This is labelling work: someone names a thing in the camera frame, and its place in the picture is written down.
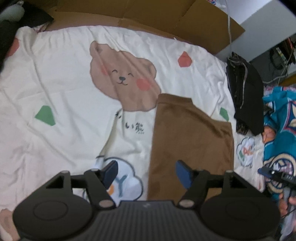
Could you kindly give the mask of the person right hand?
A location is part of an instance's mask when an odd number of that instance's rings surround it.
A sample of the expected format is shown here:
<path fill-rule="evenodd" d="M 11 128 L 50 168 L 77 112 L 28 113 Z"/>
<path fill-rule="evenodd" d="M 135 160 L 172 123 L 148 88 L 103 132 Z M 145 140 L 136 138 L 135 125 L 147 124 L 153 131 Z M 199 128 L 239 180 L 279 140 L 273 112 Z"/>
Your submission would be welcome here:
<path fill-rule="evenodd" d="M 287 211 L 287 208 L 288 208 L 288 204 L 287 204 L 287 202 L 286 201 L 284 201 L 284 199 L 283 199 L 283 193 L 281 193 L 280 195 L 279 195 L 279 203 L 278 203 L 278 208 L 279 208 L 279 211 L 280 211 L 280 214 L 281 214 L 281 216 L 285 216 L 285 215 L 287 215 L 287 213 L 288 213 L 288 211 Z M 288 202 L 289 202 L 289 204 L 291 204 L 291 205 L 295 205 L 296 204 L 296 198 L 295 197 L 290 197 L 289 199 L 288 199 Z"/>

